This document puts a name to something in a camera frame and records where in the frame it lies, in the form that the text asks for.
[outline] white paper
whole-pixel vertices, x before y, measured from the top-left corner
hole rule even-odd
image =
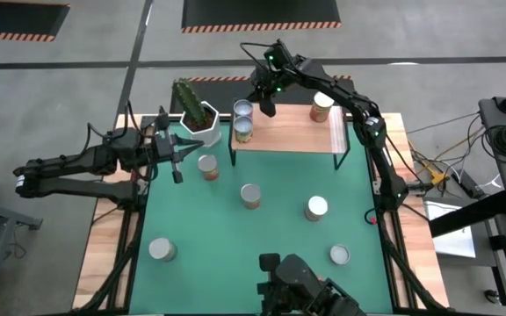
[[[427,217],[430,220],[441,217],[449,212],[460,209],[460,206],[446,205],[431,201],[425,202]],[[475,248],[473,247],[472,229],[470,226],[433,238],[435,250],[439,254],[461,255],[475,258]]]

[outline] concrete floor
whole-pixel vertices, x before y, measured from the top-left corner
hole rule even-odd
[[[69,2],[71,11],[55,42],[0,42],[0,62],[129,61],[144,0]],[[277,38],[292,53],[315,58],[506,56],[506,0],[337,0],[341,29],[216,34],[182,34],[182,3],[154,3],[141,61],[243,60],[240,41],[271,43]],[[506,95],[506,63],[326,69],[331,75],[352,75],[358,91],[382,111],[401,112],[408,131],[478,111],[481,98]],[[131,93],[134,110],[156,112],[160,104],[167,108],[175,78],[249,75],[251,70],[139,69]],[[0,315],[65,312],[71,307],[95,199],[21,199],[14,193],[11,171],[30,158],[78,152],[87,121],[100,131],[110,128],[126,73],[123,68],[0,70],[0,205],[44,218],[40,231],[19,231],[28,255],[5,262]],[[409,138],[423,154],[433,156],[464,138],[470,120]],[[477,183],[497,174],[495,162],[479,146],[466,159],[466,171]],[[485,190],[493,193],[496,188]],[[457,188],[452,191],[462,194]],[[506,314],[478,298],[488,285],[460,277],[470,271],[441,268],[452,307]],[[469,274],[488,277],[481,269]]]

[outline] tin can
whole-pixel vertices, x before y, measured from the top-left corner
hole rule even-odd
[[[234,121],[235,140],[244,143],[251,140],[253,121],[248,117],[238,117]]]
[[[309,112],[309,117],[314,122],[325,122],[331,111],[331,106],[335,101],[321,92],[317,92],[314,96],[312,109]]]
[[[234,103],[234,117],[246,116],[253,119],[253,104],[248,100],[237,100]]]
[[[149,243],[149,254],[154,259],[169,262],[177,255],[177,247],[167,238],[158,238]]]
[[[306,214],[307,219],[311,221],[318,221],[327,213],[327,210],[328,206],[325,198],[314,196],[307,201],[304,213]]]
[[[329,251],[329,256],[331,257],[331,261],[334,264],[343,265],[346,264],[351,259],[351,252],[349,249],[343,245],[336,244],[331,247]]]
[[[216,180],[218,178],[218,162],[216,157],[211,154],[203,154],[199,158],[199,169],[202,176],[207,181]]]
[[[261,204],[261,188],[255,184],[245,184],[242,186],[243,205],[250,210],[255,210]]]

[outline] green table surface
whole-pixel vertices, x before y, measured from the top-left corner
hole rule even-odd
[[[261,311],[257,284],[266,282],[258,256],[297,254],[319,276],[330,277],[366,312],[392,312],[386,270],[376,226],[363,220],[373,208],[365,151],[351,136],[351,152],[338,171],[330,154],[237,152],[232,167],[227,124],[222,139],[201,148],[179,165],[184,182],[174,184],[168,164],[151,183],[130,313],[254,313]],[[170,131],[188,137],[172,124]],[[205,181],[197,167],[202,154],[214,154],[220,177]],[[261,188],[261,206],[246,209],[240,189]],[[328,200],[318,222],[304,216],[310,197]],[[171,262],[153,259],[149,243],[166,237],[177,245]],[[351,260],[329,259],[343,244]]]

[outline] orange striped border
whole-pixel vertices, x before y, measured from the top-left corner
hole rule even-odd
[[[278,31],[278,30],[306,30],[320,28],[339,28],[341,22],[298,22],[298,23],[262,23],[245,25],[201,25],[186,26],[183,33],[197,32],[245,32],[245,31]]]
[[[52,36],[52,35],[0,32],[0,40],[49,42],[49,41],[54,41],[54,39],[55,39],[55,36]]]
[[[350,80],[350,75],[334,75],[334,79],[336,80]],[[190,82],[226,82],[226,81],[247,81],[249,77],[247,76],[218,76],[218,77],[190,77],[183,78]]]

